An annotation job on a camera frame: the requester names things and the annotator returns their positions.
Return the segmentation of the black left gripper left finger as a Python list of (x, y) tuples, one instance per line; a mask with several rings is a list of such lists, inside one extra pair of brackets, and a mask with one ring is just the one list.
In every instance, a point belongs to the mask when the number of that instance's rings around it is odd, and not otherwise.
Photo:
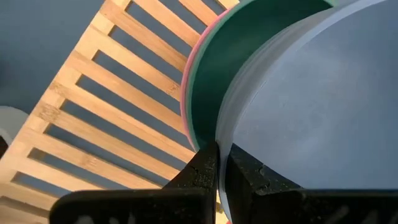
[(49, 224), (215, 224), (219, 159), (211, 142), (161, 189), (72, 192), (52, 206)]

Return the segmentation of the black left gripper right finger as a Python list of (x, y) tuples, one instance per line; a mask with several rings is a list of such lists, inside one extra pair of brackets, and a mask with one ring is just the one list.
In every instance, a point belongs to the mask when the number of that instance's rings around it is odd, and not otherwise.
[(398, 190), (304, 189), (235, 144), (224, 183), (233, 224), (398, 224)]

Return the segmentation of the pink bowl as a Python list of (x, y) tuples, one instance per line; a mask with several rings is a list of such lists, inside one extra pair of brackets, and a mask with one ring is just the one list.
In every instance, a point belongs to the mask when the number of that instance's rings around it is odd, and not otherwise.
[(187, 122), (187, 112), (185, 109), (185, 103), (186, 103), (186, 89), (187, 89), (187, 83), (188, 83), (188, 78), (189, 78), (189, 70), (190, 67), (192, 66), (193, 60), (195, 58), (195, 55), (197, 54), (198, 49), (200, 48), (202, 42), (204, 41), (205, 37), (208, 35), (208, 33), (214, 28), (215, 25), (217, 25), (217, 23), (221, 20), (221, 18), (229, 13), (230, 9), (225, 10), (223, 13), (221, 13), (214, 21), (211, 25), (209, 25), (201, 34), (200, 38), (197, 40), (196, 44), (193, 46), (190, 55), (187, 59), (187, 62), (185, 64), (185, 68), (183, 70), (183, 76), (182, 76), (182, 81), (181, 81), (181, 99), (180, 99), (180, 113), (182, 116), (182, 121), (183, 121), (183, 125), (185, 128), (185, 135), (191, 145), (191, 147), (194, 149), (195, 146), (193, 144), (192, 138), (190, 137), (189, 134), (189, 128), (188, 128), (188, 122)]

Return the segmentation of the blue bowl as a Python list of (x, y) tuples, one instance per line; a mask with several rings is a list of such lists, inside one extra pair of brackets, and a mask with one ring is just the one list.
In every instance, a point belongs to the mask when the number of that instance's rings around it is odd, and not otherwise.
[(220, 197), (233, 144), (311, 190), (398, 190), (398, 0), (355, 0), (257, 50), (216, 126)]

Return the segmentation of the green bowl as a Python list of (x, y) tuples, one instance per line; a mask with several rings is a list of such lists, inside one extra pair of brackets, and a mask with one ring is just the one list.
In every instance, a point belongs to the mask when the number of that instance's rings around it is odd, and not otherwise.
[(331, 7), (326, 0), (245, 0), (230, 8), (189, 70), (185, 109), (195, 151), (214, 140), (224, 94), (243, 63), (278, 32)]

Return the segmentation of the slatted wooden shelf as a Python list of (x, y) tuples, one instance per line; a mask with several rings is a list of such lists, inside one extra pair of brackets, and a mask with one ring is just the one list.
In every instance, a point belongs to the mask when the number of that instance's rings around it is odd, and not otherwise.
[(158, 189), (192, 159), (182, 73), (239, 0), (100, 0), (0, 156), (0, 224), (48, 224), (78, 190)]

